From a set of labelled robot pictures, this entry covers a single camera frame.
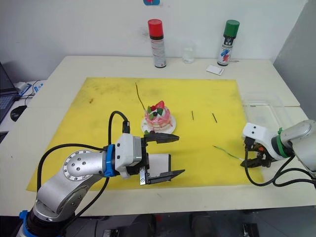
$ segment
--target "keyboard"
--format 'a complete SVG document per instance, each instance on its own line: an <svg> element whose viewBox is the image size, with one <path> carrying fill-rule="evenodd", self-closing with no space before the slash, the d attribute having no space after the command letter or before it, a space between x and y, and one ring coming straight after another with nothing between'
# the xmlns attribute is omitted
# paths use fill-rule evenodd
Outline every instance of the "keyboard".
<svg viewBox="0 0 316 237"><path fill-rule="evenodd" d="M4 110L10 103L13 95L5 95L0 97L0 110Z"/></svg>

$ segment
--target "pink cake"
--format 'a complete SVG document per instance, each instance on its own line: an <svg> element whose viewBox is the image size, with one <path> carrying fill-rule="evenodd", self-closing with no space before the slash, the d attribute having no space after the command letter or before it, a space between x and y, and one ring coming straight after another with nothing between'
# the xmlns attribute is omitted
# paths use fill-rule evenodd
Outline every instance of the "pink cake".
<svg viewBox="0 0 316 237"><path fill-rule="evenodd" d="M163 132L172 126L170 111L163 101L148 106L147 111L145 111L145 119L150 131Z"/></svg>

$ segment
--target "green cap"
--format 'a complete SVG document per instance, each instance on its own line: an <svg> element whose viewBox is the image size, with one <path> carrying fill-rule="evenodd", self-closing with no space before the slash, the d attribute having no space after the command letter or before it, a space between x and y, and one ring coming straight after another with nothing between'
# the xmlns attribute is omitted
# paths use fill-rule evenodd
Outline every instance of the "green cap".
<svg viewBox="0 0 316 237"><path fill-rule="evenodd" d="M228 20L226 22L224 35L230 36L230 37L236 37L238 28L239 28L239 21Z"/></svg>

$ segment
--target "green ring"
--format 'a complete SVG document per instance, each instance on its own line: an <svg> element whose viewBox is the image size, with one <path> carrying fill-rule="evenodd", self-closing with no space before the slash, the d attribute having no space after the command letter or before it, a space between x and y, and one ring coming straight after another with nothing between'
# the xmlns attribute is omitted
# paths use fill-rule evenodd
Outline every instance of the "green ring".
<svg viewBox="0 0 316 237"><path fill-rule="evenodd" d="M282 145L282 142L281 142L281 136L280 135L278 135L276 137L276 143L277 143L278 151L280 152L281 156L283 156L284 158L288 158L289 156L283 150L283 145Z"/></svg>

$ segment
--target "spray can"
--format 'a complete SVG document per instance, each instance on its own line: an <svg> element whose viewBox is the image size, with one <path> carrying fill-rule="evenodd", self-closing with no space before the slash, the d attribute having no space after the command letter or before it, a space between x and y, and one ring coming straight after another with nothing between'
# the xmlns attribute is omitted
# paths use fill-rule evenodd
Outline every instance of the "spray can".
<svg viewBox="0 0 316 237"><path fill-rule="evenodd" d="M164 53L162 21L151 19L148 21L148 28L155 67L164 68L166 66L166 56Z"/></svg>
<svg viewBox="0 0 316 237"><path fill-rule="evenodd" d="M237 31L239 28L239 22L235 20L228 20L226 22L222 47L217 59L217 64L220 66L227 66L229 59L231 58L233 42L236 38Z"/></svg>

